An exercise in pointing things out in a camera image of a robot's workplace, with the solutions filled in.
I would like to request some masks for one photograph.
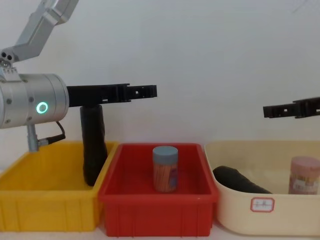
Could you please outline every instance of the pink-lidded container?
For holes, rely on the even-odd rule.
[[[295,156],[291,161],[289,194],[318,194],[320,161],[310,156]]]

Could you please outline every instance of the cylindrical container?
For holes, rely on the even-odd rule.
[[[318,193],[320,161],[314,157],[296,156],[291,161],[289,194]]]
[[[157,146],[152,153],[155,190],[173,192],[178,183],[178,149],[173,146]]]
[[[80,108],[83,140],[83,175],[89,186],[94,186],[108,153],[105,144],[105,124],[101,105]]]

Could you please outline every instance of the pink lid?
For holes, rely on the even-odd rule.
[[[317,178],[320,175],[320,161],[310,156],[295,156],[291,161],[291,172],[309,178]]]

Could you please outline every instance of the beige plastic bin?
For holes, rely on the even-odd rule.
[[[237,169],[273,194],[244,193],[214,178],[218,221],[245,235],[320,236],[320,195],[288,195],[294,156],[320,159],[320,141],[219,141],[205,146],[211,169]]]

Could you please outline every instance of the blue lid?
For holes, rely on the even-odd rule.
[[[172,165],[178,162],[178,149],[173,146],[157,146],[152,153],[153,161],[157,164]]]

